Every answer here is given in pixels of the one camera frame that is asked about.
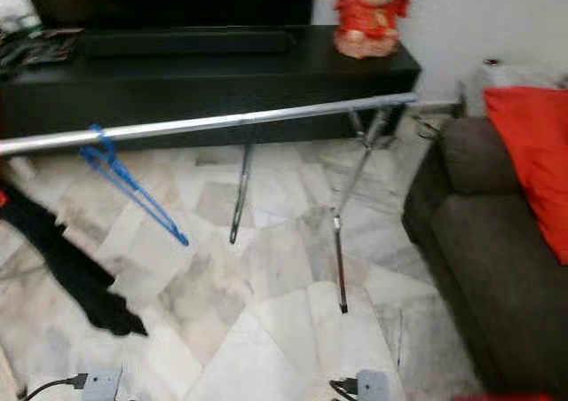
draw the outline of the black soundbar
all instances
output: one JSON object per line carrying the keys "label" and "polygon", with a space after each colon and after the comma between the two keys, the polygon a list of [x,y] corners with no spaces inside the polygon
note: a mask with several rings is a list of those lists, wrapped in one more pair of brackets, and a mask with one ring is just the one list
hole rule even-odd
{"label": "black soundbar", "polygon": [[284,30],[180,28],[169,30],[87,30],[86,58],[148,55],[278,53],[290,44]]}

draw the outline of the red cushion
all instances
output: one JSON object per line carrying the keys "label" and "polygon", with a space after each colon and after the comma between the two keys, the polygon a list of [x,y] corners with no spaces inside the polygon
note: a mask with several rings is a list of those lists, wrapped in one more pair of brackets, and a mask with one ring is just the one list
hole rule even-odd
{"label": "red cushion", "polygon": [[0,208],[7,202],[8,202],[8,197],[6,197],[6,194],[4,194],[2,190],[0,190]]}
{"label": "red cushion", "polygon": [[568,265],[568,90],[488,88],[485,101],[544,238]]}

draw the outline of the gray sofa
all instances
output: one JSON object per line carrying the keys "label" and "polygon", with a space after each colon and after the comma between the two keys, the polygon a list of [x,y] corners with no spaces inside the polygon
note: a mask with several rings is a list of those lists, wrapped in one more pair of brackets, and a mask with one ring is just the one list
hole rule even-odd
{"label": "gray sofa", "polygon": [[444,127],[403,222],[488,391],[568,399],[568,267],[542,238],[488,119]]}

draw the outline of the doll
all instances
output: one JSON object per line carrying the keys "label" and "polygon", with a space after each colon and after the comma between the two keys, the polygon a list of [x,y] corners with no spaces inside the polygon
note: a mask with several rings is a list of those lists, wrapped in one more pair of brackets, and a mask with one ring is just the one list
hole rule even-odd
{"label": "doll", "polygon": [[337,0],[335,47],[361,59],[383,57],[397,48],[397,17],[406,17],[410,0]]}

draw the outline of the metal leg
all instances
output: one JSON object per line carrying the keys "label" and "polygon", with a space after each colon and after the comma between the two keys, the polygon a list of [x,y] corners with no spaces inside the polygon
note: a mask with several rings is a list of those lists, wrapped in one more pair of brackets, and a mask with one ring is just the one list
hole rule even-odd
{"label": "metal leg", "polygon": [[[375,118],[371,122],[371,126],[369,127],[367,134],[364,134],[364,136],[363,135],[360,136],[361,142],[365,147],[365,152],[361,156],[359,163],[357,164],[357,168],[355,168],[355,170],[351,174],[349,182],[342,192],[339,204],[337,205],[336,208],[332,208],[331,210],[334,220],[335,252],[337,255],[337,272],[339,274],[339,292],[340,292],[339,306],[343,314],[347,312],[348,308],[347,308],[347,296],[345,294],[345,276],[343,272],[343,251],[341,248],[341,228],[342,228],[341,214],[343,212],[343,209],[345,208],[345,205],[347,204],[347,201],[349,201],[349,198],[351,197],[353,188],[355,188],[357,181],[359,181],[359,177],[361,176],[363,168],[365,168],[365,165],[367,164],[367,161],[371,156],[371,152],[373,151],[373,146],[375,145],[376,140],[379,138],[383,128],[386,126],[388,122],[387,115],[389,111],[390,110],[386,109],[386,107],[379,109],[375,115]],[[352,110],[350,111],[350,115],[351,115],[351,120],[356,123],[354,124],[356,131],[358,132],[358,134],[360,134],[361,133],[360,126],[359,124],[357,124],[359,122],[359,117]]]}
{"label": "metal leg", "polygon": [[241,181],[239,182],[239,194],[237,202],[234,205],[233,222],[231,223],[231,235],[229,241],[231,244],[237,240],[239,225],[241,224],[242,210],[245,208],[245,200],[247,198],[247,188],[249,187],[250,165],[252,163],[253,146],[245,145],[245,152],[242,157]]}

